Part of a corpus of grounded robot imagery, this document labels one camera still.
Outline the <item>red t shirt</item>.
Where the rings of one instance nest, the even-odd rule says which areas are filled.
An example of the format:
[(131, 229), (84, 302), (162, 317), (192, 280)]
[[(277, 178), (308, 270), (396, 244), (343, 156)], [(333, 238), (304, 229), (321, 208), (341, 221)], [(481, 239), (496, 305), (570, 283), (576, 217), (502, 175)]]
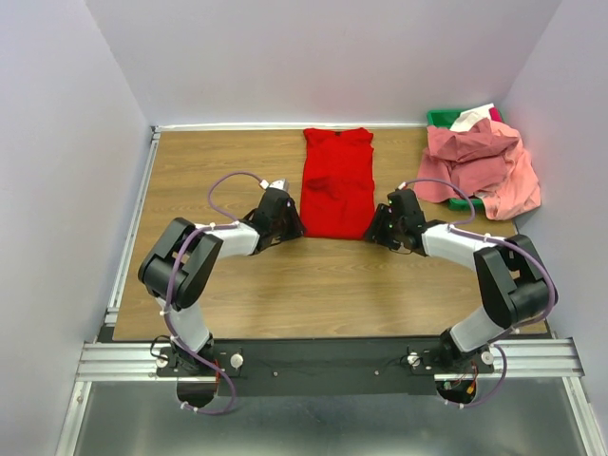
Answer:
[(310, 238), (359, 240), (374, 216), (373, 134), (307, 128), (300, 218)]

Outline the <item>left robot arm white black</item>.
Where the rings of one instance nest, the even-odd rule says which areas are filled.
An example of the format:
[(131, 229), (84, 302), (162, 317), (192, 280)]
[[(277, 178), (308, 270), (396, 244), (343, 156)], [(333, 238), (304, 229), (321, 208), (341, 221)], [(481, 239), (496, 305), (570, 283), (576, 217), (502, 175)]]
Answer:
[(200, 298), (216, 262), (257, 255), (304, 234), (288, 182), (262, 186), (257, 208), (229, 224), (173, 219), (139, 268), (138, 280), (161, 307), (178, 363), (191, 375), (204, 373), (214, 361)]

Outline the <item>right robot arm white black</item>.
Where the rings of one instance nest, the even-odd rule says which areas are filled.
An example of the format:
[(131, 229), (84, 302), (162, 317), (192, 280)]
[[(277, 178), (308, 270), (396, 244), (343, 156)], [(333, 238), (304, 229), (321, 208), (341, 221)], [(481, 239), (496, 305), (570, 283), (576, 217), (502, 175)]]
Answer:
[(493, 237), (427, 220), (415, 193), (396, 190), (377, 206), (364, 240), (392, 251), (438, 257), (476, 273), (481, 306), (439, 337), (423, 357), (446, 371), (460, 371), (479, 349), (547, 317), (557, 288), (529, 237)]

